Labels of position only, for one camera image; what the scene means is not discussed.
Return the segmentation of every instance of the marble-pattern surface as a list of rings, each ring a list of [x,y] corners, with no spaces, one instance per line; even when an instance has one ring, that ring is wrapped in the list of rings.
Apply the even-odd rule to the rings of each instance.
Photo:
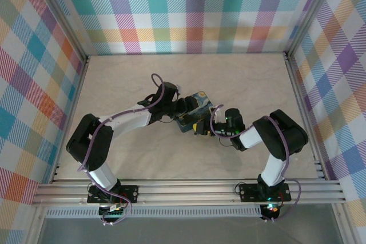
[[[302,125],[281,54],[97,56],[90,60],[69,135],[87,113],[117,113],[155,93],[151,73],[180,85],[182,96],[202,90],[223,110],[238,108],[247,126],[276,109]],[[175,122],[156,122],[115,139],[107,162],[120,178],[257,178],[268,155],[263,143],[240,152],[217,138],[182,133]],[[85,178],[78,166],[65,150],[57,178]],[[309,145],[291,157],[287,176],[317,177]]]

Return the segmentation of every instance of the beige floor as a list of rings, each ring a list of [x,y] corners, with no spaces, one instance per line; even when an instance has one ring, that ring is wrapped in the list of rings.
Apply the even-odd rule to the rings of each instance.
[[[71,133],[87,113],[127,110],[155,93],[151,73],[180,85],[182,96],[202,90],[214,105],[237,107],[247,126],[276,109],[302,125],[281,54],[100,56],[90,60]],[[269,155],[263,144],[240,152],[216,138],[182,133],[175,122],[156,122],[113,142],[107,162],[120,178],[256,178]],[[65,150],[57,178],[84,178],[78,166]],[[287,176],[317,176],[309,145],[292,156]]]

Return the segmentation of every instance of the plaid wall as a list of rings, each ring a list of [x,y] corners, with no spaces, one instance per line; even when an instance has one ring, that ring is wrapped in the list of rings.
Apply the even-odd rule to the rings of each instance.
[[[312,0],[59,0],[87,52],[281,52]]]
[[[45,0],[0,0],[0,243],[20,243],[50,175],[81,61]]]
[[[326,0],[295,59],[327,170],[366,243],[366,0]]]

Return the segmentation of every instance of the aluminum rail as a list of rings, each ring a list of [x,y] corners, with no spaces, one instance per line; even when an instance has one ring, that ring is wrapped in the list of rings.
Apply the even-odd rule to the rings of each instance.
[[[123,185],[138,185],[139,195],[133,206],[224,206],[260,205],[262,202],[240,202],[234,192],[237,183],[257,183],[256,180],[124,180]],[[344,203],[345,197],[338,181],[299,179],[299,203]],[[87,200],[89,180],[62,180],[40,185],[33,200],[35,207],[90,206]],[[298,186],[288,181],[293,204]]]

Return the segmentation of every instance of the plaid fabric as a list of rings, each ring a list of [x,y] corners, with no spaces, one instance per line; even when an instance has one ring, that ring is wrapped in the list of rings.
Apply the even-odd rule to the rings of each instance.
[[[84,46],[99,55],[279,52],[308,7],[307,0],[59,2]]]
[[[326,0],[295,59],[327,170],[366,243],[366,0]]]
[[[81,65],[45,0],[0,0],[0,243],[21,241]]]

